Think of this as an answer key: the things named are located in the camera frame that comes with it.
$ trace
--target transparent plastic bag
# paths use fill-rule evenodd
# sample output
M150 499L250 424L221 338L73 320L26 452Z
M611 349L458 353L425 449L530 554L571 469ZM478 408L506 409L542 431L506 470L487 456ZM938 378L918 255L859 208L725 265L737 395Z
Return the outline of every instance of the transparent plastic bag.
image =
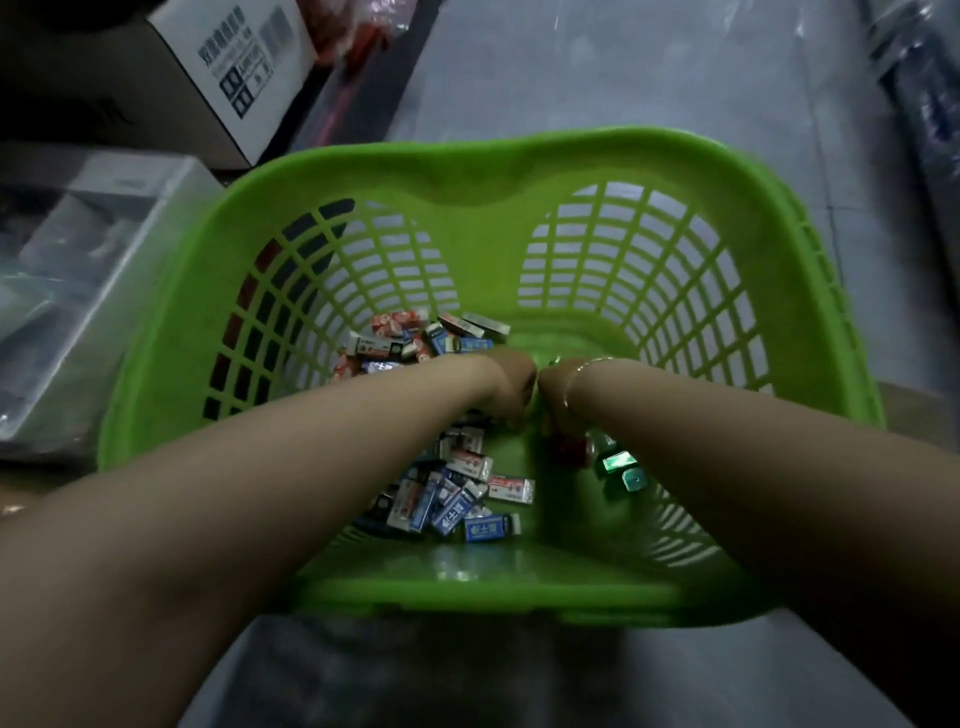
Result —
M410 28L417 0L297 0L320 63L333 63L353 46L357 30L372 26L389 37Z

